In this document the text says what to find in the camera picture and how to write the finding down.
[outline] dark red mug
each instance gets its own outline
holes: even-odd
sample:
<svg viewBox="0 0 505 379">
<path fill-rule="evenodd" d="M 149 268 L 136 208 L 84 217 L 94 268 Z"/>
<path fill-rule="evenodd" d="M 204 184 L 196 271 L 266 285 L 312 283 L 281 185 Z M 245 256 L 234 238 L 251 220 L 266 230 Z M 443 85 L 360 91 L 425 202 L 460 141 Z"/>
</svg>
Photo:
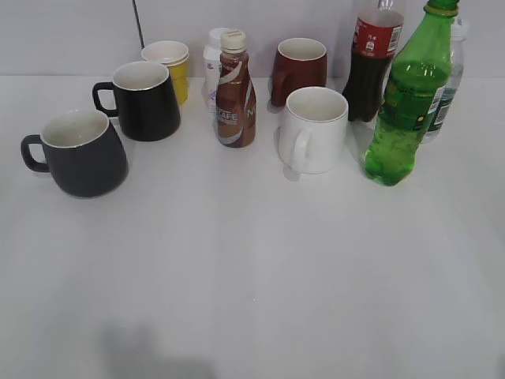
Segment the dark red mug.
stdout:
<svg viewBox="0 0 505 379">
<path fill-rule="evenodd" d="M 286 105 L 287 96 L 303 87 L 325 87 L 327 51 L 319 41 L 291 38 L 277 46 L 272 75 L 271 104 Z"/>
</svg>

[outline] brown bottle label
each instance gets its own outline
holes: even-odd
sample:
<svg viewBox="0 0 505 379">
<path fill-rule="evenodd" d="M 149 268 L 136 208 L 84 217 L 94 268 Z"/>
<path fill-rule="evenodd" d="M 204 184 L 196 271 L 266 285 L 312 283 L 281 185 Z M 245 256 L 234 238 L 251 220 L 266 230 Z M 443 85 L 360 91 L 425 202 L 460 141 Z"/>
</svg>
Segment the brown bottle label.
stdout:
<svg viewBox="0 0 505 379">
<path fill-rule="evenodd" d="M 256 95 L 245 59 L 222 58 L 216 98 L 218 136 L 222 144 L 242 147 L 256 133 Z"/>
</svg>

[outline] yellow cup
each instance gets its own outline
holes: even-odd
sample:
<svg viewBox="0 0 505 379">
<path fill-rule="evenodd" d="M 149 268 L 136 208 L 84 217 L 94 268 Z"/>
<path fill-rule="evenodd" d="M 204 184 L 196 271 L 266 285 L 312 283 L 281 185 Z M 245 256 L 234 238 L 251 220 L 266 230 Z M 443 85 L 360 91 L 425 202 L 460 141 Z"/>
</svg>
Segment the yellow cup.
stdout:
<svg viewBox="0 0 505 379">
<path fill-rule="evenodd" d="M 179 105 L 188 99 L 188 59 L 189 48 L 178 41 L 159 41 L 142 49 L 142 58 L 146 61 L 163 64 L 170 71 Z"/>
</svg>

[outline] mug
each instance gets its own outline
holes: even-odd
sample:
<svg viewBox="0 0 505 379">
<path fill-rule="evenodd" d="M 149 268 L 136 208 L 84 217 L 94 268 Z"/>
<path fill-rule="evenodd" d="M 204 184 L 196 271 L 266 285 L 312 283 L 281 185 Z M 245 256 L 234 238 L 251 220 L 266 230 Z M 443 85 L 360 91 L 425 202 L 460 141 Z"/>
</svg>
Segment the mug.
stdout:
<svg viewBox="0 0 505 379">
<path fill-rule="evenodd" d="M 346 138 L 347 100 L 325 87 L 305 87 L 286 101 L 279 136 L 281 160 L 301 174 L 320 174 L 339 161 Z"/>
<path fill-rule="evenodd" d="M 271 104 L 283 107 L 287 96 L 299 88 L 326 85 L 327 51 L 319 41 L 292 38 L 277 46 L 272 75 Z"/>
<path fill-rule="evenodd" d="M 46 163 L 37 162 L 31 144 L 41 144 Z M 21 142 L 26 166 L 50 172 L 70 195 L 95 197 L 121 184 L 128 173 L 126 154 L 109 118 L 99 111 L 71 111 L 54 118 L 42 134 Z"/>
<path fill-rule="evenodd" d="M 116 108 L 106 109 L 99 91 L 114 91 Z M 158 141 L 181 124 L 170 73 L 154 62 L 132 62 L 116 70 L 112 82 L 97 83 L 92 91 L 96 109 L 119 117 L 122 132 L 136 141 Z"/>
<path fill-rule="evenodd" d="M 178 103 L 184 104 L 188 99 L 189 48 L 178 41 L 159 41 L 147 45 L 140 54 L 144 60 L 158 62 L 168 68 Z"/>
</svg>

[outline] mug rim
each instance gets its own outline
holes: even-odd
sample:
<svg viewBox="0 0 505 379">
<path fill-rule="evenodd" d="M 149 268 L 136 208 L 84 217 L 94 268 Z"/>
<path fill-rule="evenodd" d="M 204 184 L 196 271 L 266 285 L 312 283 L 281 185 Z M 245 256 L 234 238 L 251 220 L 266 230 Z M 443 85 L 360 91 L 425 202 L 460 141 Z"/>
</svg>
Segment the mug rim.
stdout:
<svg viewBox="0 0 505 379">
<path fill-rule="evenodd" d="M 144 88 L 127 88 L 125 86 L 122 86 L 122 85 L 119 85 L 117 80 L 116 80 L 116 75 L 119 74 L 119 72 L 127 67 L 130 67 L 130 66 L 151 66 L 151 67 L 156 67 L 156 69 L 158 69 L 160 66 L 163 67 L 164 71 L 165 71 L 165 76 L 164 78 L 157 82 L 156 84 L 150 86 L 150 87 L 144 87 Z M 118 67 L 114 73 L 112 74 L 112 84 L 115 86 L 115 87 L 118 87 L 120 89 L 124 89 L 125 91 L 131 91 L 131 92 L 135 92 L 135 91 L 147 91 L 149 89 L 153 89 L 153 88 L 156 88 L 158 87 L 159 85 L 163 84 L 168 78 L 170 77 L 170 72 L 169 70 L 164 66 L 162 65 L 161 63 L 158 63 L 158 62 L 153 62 L 153 61 L 136 61 L 136 62 L 130 62 L 130 63 L 126 63 L 125 65 L 123 66 L 120 66 Z"/>
<path fill-rule="evenodd" d="M 79 144 L 72 144 L 72 145 L 57 145 L 57 144 L 51 144 L 47 141 L 46 137 L 44 136 L 44 134 L 47 132 L 47 129 L 53 125 L 54 123 L 60 121 L 61 119 L 63 119 L 64 117 L 66 116 L 69 116 L 71 114 L 96 114 L 98 115 L 99 117 L 102 118 L 103 120 L 103 128 L 100 130 L 100 132 L 98 134 L 96 134 L 94 137 L 91 137 L 89 138 L 88 140 L 82 142 L 82 143 L 79 143 Z M 65 113 L 61 113 L 59 114 L 58 116 L 52 118 L 43 128 L 42 130 L 42 133 L 40 134 L 40 139 L 42 140 L 42 142 L 51 147 L 51 148 L 79 148 L 79 147 L 82 147 L 82 146 L 85 146 L 86 144 L 90 144 L 92 143 L 93 141 L 96 141 L 98 140 L 99 138 L 101 138 L 102 135 L 105 134 L 105 132 L 107 131 L 107 129 L 109 128 L 109 124 L 110 124 L 110 120 L 109 120 L 109 117 L 101 112 L 101 111 L 97 111 L 95 109 L 76 109 L 76 110 L 73 110 L 73 111 L 67 111 Z"/>
<path fill-rule="evenodd" d="M 320 46 L 323 48 L 324 52 L 323 52 L 323 54 L 321 54 L 321 55 L 320 55 L 320 56 L 318 56 L 317 58 L 310 58 L 310 59 L 296 59 L 296 58 L 289 57 L 289 56 L 285 55 L 284 53 L 282 53 L 282 52 L 281 52 L 281 45 L 282 45 L 283 43 L 287 43 L 287 42 L 294 41 L 294 40 L 304 40 L 304 41 L 315 42 L 315 43 L 317 43 L 318 45 L 320 45 Z M 324 57 L 324 56 L 328 53 L 326 46 L 324 46 L 324 43 L 322 43 L 322 42 L 318 41 L 317 39 L 305 38 L 305 37 L 294 37 L 294 38 L 288 38 L 288 39 L 285 39 L 285 40 L 281 41 L 281 42 L 279 43 L 279 45 L 277 45 L 277 51 L 278 51 L 278 53 L 279 53 L 279 54 L 281 54 L 284 58 L 290 59 L 290 60 L 292 60 L 292 61 L 297 61 L 297 62 L 311 62 L 311 61 L 316 61 L 316 60 L 318 60 L 318 59 L 321 59 L 322 57 Z"/>
<path fill-rule="evenodd" d="M 344 104 L 346 105 L 345 108 L 344 108 L 344 111 L 337 117 L 335 118 L 331 118 L 331 119 L 328 119 L 328 120 L 323 120 L 323 121 L 319 121 L 319 120 L 312 120 L 310 118 L 305 118 L 305 117 L 302 117 L 300 116 L 299 114 L 295 113 L 291 107 L 290 107 L 290 98 L 293 96 L 293 95 L 296 95 L 297 93 L 299 92 L 304 92 L 304 91 L 308 91 L 308 90 L 317 90 L 317 91 L 321 91 L 321 92 L 328 92 L 328 93 L 331 93 L 333 96 L 336 94 L 338 98 L 342 99 Z M 344 95 L 340 92 L 337 92 L 335 91 L 334 89 L 331 89 L 331 88 L 328 88 L 328 87 L 318 87 L 318 86 L 311 86 L 311 87 L 303 87 L 303 88 L 299 88 L 295 91 L 292 91 L 286 98 L 286 109 L 296 118 L 299 118 L 300 120 L 303 120 L 303 121 L 306 121 L 306 122 L 310 122 L 312 124 L 326 124 L 328 122 L 333 122 L 333 121 L 337 121 L 339 120 L 340 118 L 346 116 L 346 114 L 349 112 L 349 103 L 347 102 L 347 99 L 344 97 Z"/>
</svg>

